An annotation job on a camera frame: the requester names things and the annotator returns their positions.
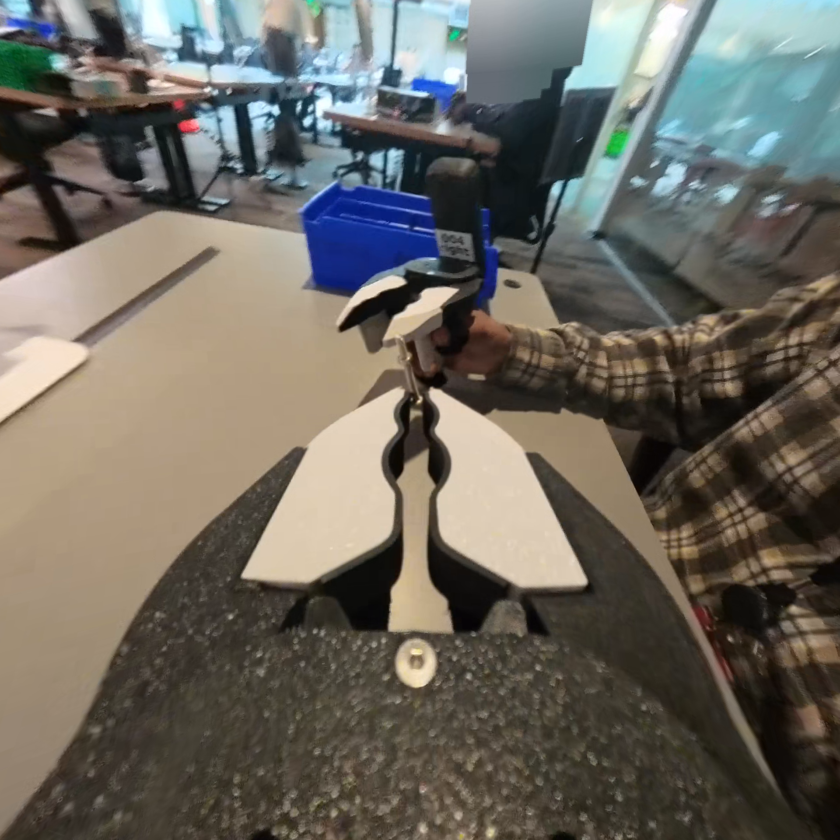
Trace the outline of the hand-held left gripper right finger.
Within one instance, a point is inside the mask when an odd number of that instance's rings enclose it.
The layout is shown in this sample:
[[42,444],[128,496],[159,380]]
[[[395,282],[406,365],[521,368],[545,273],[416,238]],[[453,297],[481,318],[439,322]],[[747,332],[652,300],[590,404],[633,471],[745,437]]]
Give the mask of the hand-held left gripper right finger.
[[522,446],[444,391],[426,394],[424,421],[435,490],[430,537],[444,561],[525,595],[589,584]]

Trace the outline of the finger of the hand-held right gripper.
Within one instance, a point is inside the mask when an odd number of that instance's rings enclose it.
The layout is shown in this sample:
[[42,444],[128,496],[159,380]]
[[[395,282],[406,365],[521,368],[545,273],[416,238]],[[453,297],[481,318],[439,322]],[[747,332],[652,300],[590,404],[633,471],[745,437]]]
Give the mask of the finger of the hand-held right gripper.
[[394,316],[411,301],[411,290],[402,275],[377,275],[358,289],[336,321],[340,333],[358,329],[368,353],[382,350]]
[[412,344],[422,374],[436,373],[439,368],[438,353],[431,335],[443,327],[447,308],[458,298],[459,291],[455,287],[430,287],[422,290],[418,299],[390,320],[382,345],[399,349]]

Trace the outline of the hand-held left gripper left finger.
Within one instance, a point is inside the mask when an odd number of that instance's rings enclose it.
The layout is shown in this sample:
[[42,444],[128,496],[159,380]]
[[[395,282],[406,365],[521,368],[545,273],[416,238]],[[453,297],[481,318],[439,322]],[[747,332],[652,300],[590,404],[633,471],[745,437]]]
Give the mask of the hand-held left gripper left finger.
[[393,587],[402,570],[397,485],[410,397],[396,387],[307,446],[241,578],[274,587]]

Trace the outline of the thin metal bolt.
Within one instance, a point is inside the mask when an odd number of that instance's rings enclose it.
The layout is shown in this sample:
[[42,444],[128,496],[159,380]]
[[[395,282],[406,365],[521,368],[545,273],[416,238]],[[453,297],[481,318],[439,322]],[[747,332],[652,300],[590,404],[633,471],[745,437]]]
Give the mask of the thin metal bolt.
[[415,370],[413,366],[413,356],[407,346],[406,341],[404,340],[404,337],[397,336],[395,338],[395,348],[397,353],[397,359],[402,367],[402,371],[404,374],[406,392],[416,402],[420,398],[421,391],[415,375]]

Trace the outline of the person's right forearm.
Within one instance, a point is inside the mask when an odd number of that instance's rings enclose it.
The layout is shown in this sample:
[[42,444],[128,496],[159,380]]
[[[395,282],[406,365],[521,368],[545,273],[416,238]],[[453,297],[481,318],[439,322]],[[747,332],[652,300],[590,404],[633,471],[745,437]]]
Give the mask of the person's right forearm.
[[838,348],[839,279],[777,292],[761,307],[673,327],[599,333],[508,325],[490,380],[574,413],[698,450]]

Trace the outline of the person's right hand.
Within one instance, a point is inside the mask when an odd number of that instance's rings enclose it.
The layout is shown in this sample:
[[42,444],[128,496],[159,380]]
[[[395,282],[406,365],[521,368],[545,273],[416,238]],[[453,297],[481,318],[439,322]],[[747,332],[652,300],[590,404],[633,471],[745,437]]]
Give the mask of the person's right hand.
[[452,373],[486,380],[498,374],[513,344],[509,328],[481,309],[462,318],[458,325],[468,331],[463,332],[465,340],[457,353],[452,351],[455,341],[447,325],[431,333],[430,340],[435,348],[431,375]]

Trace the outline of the blue plastic bin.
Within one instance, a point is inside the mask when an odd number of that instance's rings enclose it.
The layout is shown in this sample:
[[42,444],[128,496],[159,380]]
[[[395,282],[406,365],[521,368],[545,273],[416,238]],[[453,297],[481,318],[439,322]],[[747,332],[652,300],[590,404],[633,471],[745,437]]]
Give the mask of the blue plastic bin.
[[356,292],[374,275],[438,254],[430,200],[335,182],[300,210],[315,286]]

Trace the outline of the wooden desk with black legs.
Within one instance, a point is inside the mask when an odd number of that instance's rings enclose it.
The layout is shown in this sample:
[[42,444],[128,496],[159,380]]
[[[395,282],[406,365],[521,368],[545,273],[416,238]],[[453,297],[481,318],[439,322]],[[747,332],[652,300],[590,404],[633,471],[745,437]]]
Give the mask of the wooden desk with black legs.
[[120,92],[116,96],[79,98],[58,93],[2,88],[3,110],[36,110],[71,120],[101,138],[111,133],[150,128],[167,182],[166,190],[152,189],[143,199],[167,207],[198,209],[203,204],[194,182],[179,125],[197,103],[211,93],[201,87],[173,86],[162,91]]
[[335,180],[357,174],[366,186],[379,179],[383,188],[424,194],[427,168],[443,157],[493,161],[501,142],[468,125],[445,119],[405,122],[370,112],[360,103],[329,108],[324,118],[339,128],[341,145],[351,162],[333,171]]
[[[216,108],[229,107],[234,114],[234,128],[238,142],[238,169],[242,175],[262,175],[265,166],[258,162],[253,120],[249,106],[254,102],[276,104],[272,101],[274,87],[282,84],[281,77],[273,77],[264,68],[237,67],[235,65],[206,64],[206,86],[213,92],[212,102]],[[300,91],[296,94],[299,129],[311,135],[315,144],[320,141],[319,116],[317,113],[318,91],[326,87],[324,77],[306,74],[298,78]]]

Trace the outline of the black cardboard box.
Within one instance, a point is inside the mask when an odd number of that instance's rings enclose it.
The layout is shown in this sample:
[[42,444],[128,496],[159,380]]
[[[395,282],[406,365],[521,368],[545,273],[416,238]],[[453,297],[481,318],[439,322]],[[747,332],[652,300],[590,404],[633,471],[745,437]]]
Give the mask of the black cardboard box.
[[380,86],[376,90],[374,110],[383,119],[431,124],[436,121],[438,103],[426,91]]

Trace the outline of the small blue bin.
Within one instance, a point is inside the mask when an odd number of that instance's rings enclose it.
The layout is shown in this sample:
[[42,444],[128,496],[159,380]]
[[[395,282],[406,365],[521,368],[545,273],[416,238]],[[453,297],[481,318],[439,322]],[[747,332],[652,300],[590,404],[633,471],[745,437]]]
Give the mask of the small blue bin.
[[446,112],[449,109],[455,94],[460,90],[458,84],[424,77],[415,77],[412,80],[411,89],[434,97],[441,112]]

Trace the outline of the person's plaid shirt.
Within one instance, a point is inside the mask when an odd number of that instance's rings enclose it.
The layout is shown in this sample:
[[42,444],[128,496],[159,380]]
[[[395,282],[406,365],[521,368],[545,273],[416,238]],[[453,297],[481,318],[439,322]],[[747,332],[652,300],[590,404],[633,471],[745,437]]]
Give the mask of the person's plaid shirt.
[[838,350],[644,500],[793,811],[838,838]]

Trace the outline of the black mesh waste bin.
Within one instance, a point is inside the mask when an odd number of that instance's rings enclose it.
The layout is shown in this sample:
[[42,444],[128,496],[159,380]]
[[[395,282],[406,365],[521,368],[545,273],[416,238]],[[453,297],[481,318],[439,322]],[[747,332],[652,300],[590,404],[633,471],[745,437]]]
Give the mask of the black mesh waste bin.
[[129,134],[111,133],[101,136],[100,151],[108,171],[115,178],[136,184],[145,178],[137,145]]

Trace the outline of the white flat pad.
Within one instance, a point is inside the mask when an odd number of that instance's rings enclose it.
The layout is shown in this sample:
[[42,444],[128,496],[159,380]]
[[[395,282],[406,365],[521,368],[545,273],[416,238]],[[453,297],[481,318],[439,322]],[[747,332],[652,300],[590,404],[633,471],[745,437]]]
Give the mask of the white flat pad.
[[1,423],[37,401],[88,362],[81,343],[43,335],[21,338],[1,352]]

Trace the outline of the black office chair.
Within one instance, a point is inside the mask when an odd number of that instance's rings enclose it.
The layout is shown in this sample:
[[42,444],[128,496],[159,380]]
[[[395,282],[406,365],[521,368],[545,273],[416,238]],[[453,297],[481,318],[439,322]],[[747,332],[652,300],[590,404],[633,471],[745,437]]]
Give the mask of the black office chair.
[[17,241],[20,247],[52,253],[79,246],[77,227],[60,201],[58,190],[68,195],[85,193],[96,196],[112,208],[112,199],[96,187],[81,184],[56,173],[49,153],[78,135],[74,122],[36,110],[3,110],[1,116],[2,158],[14,166],[2,176],[1,197],[31,188],[52,230],[51,237],[26,236]]

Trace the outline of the green plastic bins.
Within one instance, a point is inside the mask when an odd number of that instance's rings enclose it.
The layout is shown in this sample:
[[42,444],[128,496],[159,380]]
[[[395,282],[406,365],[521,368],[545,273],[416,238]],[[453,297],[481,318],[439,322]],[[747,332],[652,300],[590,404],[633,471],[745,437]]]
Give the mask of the green plastic bins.
[[1,87],[37,92],[42,77],[54,69],[55,51],[1,40]]

